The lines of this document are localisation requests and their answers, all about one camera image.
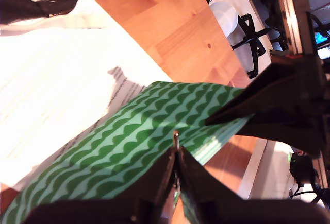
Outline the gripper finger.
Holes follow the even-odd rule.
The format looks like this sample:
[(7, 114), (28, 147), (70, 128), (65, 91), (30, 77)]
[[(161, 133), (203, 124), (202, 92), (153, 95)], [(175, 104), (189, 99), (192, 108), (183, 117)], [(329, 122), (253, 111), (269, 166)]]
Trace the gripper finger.
[(313, 158), (318, 158), (322, 150), (322, 132), (314, 120), (255, 115), (238, 134), (283, 142)]
[(181, 199), (190, 223), (238, 223), (235, 205), (242, 199), (214, 178), (185, 148), (177, 154)]
[(176, 150), (169, 148), (150, 169), (113, 199), (111, 220), (159, 220), (174, 183)]

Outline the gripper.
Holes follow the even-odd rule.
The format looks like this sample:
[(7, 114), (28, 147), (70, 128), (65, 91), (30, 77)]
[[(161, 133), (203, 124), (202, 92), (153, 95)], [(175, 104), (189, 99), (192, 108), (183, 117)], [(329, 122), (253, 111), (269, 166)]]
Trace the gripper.
[(319, 58), (308, 0), (278, 0), (289, 54), (272, 63), (243, 91), (205, 120), (215, 125), (280, 110), (299, 121), (294, 147), (313, 157), (329, 150), (329, 65)]

